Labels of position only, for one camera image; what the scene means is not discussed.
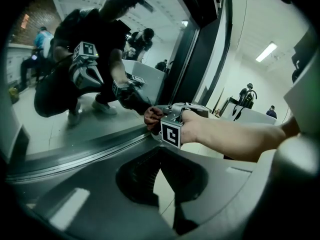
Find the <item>white sneaker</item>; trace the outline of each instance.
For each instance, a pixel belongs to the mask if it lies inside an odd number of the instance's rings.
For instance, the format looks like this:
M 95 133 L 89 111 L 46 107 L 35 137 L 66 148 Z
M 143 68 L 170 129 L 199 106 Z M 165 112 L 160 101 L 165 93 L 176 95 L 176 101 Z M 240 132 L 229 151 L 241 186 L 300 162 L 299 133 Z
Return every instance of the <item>white sneaker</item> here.
M 106 113 L 108 115 L 116 115 L 117 114 L 117 108 L 115 106 L 109 106 L 108 104 L 102 104 L 97 102 L 96 100 L 93 101 L 92 107 L 96 110 L 100 110 L 103 113 Z
M 76 104 L 76 107 L 74 110 L 69 110 L 68 112 L 68 124 L 70 126 L 75 126 L 80 122 L 80 114 L 79 114 L 79 110 L 80 110 L 80 102 L 78 101 L 78 103 Z

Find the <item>ceiling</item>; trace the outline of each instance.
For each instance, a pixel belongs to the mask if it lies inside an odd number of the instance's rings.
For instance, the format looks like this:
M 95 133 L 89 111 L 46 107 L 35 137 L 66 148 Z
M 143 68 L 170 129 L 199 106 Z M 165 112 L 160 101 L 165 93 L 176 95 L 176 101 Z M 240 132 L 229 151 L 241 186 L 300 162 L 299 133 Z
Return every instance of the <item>ceiling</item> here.
M 131 28 L 131 32 L 152 28 L 154 42 L 173 42 L 177 39 L 181 21 L 189 17 L 178 0 L 146 0 L 155 9 L 153 13 L 140 4 L 123 16 L 121 20 Z M 53 0 L 62 19 L 74 9 L 100 8 L 105 0 Z
M 309 28 L 308 22 L 292 4 L 281 0 L 232 0 L 232 3 L 231 47 L 257 69 L 272 72 L 292 84 L 295 67 L 291 57 L 295 54 L 294 46 Z M 257 62 L 256 58 L 270 42 L 274 42 L 277 49 Z

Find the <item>ceiling light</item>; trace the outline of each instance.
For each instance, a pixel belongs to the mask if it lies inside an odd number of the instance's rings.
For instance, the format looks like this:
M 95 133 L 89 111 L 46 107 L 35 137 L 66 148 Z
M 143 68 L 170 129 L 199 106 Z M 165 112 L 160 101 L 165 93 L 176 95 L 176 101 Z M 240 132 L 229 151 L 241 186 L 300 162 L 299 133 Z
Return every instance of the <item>ceiling light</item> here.
M 271 42 L 267 48 L 255 59 L 257 62 L 262 62 L 270 53 L 272 53 L 278 46 Z
M 187 20 L 182 20 L 181 23 L 186 27 L 188 25 L 188 21 Z

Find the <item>black pants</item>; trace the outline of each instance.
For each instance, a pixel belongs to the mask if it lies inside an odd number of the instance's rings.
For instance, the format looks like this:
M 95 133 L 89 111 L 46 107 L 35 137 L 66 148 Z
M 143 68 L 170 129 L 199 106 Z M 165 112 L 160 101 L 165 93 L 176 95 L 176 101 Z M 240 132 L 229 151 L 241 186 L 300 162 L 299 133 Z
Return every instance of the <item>black pants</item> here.
M 34 108 L 40 116 L 48 118 L 76 108 L 78 97 L 84 93 L 69 79 L 68 71 L 68 68 L 59 67 L 37 86 Z M 104 86 L 96 101 L 102 104 L 115 101 L 109 70 L 100 71 L 100 74 Z
M 27 72 L 28 69 L 35 69 L 36 72 L 36 81 L 39 81 L 40 73 L 41 73 L 41 63 L 40 58 L 32 59 L 31 57 L 24 60 L 20 66 L 20 75 L 21 75 L 21 87 L 27 87 Z

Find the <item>brick wall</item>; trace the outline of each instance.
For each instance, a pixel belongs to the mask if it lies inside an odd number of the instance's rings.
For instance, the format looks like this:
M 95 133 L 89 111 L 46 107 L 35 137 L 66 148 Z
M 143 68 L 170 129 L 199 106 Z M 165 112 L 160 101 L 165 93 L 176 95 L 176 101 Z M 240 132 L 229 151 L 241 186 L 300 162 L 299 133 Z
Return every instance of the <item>brick wall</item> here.
M 21 27 L 25 14 L 29 16 L 25 28 Z M 40 27 L 46 27 L 55 34 L 61 19 L 53 0 L 33 0 L 18 17 L 12 27 L 10 43 L 34 46 Z

